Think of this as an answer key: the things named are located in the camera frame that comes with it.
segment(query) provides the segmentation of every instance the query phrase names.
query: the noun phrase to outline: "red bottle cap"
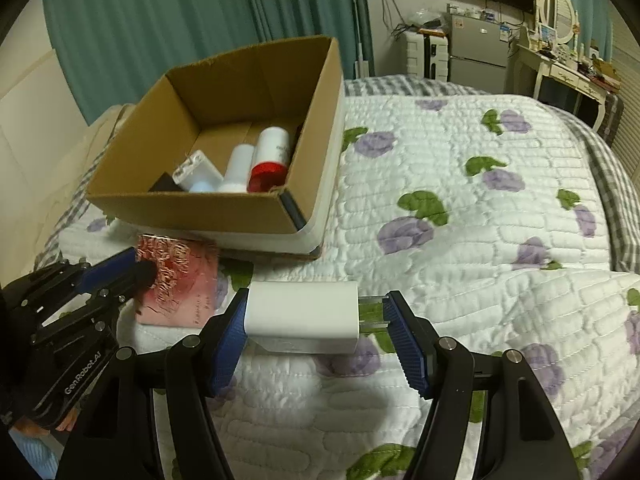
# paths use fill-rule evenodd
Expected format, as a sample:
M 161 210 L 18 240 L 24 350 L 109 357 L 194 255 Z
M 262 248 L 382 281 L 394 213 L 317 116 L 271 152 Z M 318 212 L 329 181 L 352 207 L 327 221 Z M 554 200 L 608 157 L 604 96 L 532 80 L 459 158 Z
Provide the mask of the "red bottle cap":
M 249 193 L 267 192 L 272 187 L 282 186 L 287 178 L 287 167 L 276 162 L 261 162 L 251 170 Z

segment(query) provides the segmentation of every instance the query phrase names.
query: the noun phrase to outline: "bed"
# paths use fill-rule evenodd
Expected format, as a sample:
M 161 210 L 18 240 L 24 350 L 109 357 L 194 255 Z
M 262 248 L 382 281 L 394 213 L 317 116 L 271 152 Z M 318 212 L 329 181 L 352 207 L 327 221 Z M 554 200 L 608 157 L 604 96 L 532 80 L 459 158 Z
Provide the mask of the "bed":
M 346 130 L 322 256 L 300 264 L 222 260 L 218 304 L 252 280 L 357 280 L 399 289 L 441 335 L 472 351 L 523 351 L 586 479 L 640 416 L 640 206 L 602 139 L 522 96 L 387 76 L 347 81 Z M 36 265 L 98 262 L 138 231 L 84 200 L 82 178 Z M 134 321 L 138 352 L 193 331 Z M 164 392 L 154 394 L 162 466 L 178 478 Z M 430 403 L 393 345 L 363 334 L 354 356 L 269 354 L 248 344 L 210 414 L 236 478 L 401 478 Z M 471 478 L 482 398 L 458 478 Z

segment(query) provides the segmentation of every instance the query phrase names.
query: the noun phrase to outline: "gray plaid sheet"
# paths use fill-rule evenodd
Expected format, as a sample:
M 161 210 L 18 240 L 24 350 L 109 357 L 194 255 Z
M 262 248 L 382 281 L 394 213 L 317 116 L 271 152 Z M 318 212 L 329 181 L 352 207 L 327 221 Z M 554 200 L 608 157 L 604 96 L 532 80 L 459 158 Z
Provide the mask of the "gray plaid sheet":
M 486 92 L 481 90 L 407 75 L 347 80 L 344 85 L 348 96 L 486 95 Z M 590 127 L 563 110 L 541 106 L 555 113 L 576 139 L 583 143 L 587 151 L 591 173 L 598 187 L 609 226 L 612 270 L 640 274 L 640 203 L 631 180 L 613 152 Z M 103 154 L 104 150 L 82 177 L 69 209 L 60 217 L 43 252 L 37 257 L 35 268 L 62 258 L 58 235 L 87 210 L 88 202 L 84 199 L 84 192 Z

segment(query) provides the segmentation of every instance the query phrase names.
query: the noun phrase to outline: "cardboard box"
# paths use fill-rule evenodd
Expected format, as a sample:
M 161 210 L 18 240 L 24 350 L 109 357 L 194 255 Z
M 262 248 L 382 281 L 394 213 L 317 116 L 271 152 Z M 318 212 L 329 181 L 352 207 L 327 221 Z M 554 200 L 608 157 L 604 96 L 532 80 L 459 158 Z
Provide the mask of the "cardboard box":
M 338 43 L 252 45 L 169 70 L 111 142 L 87 199 L 150 232 L 222 248 L 313 253 L 321 244 L 344 129 Z M 225 173 L 233 148 L 267 126 L 299 132 L 285 185 L 265 193 L 149 192 L 202 150 Z

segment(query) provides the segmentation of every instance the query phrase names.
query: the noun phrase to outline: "white power adapter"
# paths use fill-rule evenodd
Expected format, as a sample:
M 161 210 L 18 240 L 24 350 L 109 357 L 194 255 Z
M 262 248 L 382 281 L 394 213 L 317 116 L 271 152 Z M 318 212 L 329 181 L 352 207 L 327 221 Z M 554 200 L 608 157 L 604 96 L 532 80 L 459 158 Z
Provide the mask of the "white power adapter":
M 191 153 L 176 168 L 173 178 L 174 182 L 183 190 L 192 193 L 216 192 L 223 180 L 218 168 L 201 150 Z
M 252 282 L 247 337 L 271 352 L 353 354 L 358 343 L 356 282 Z

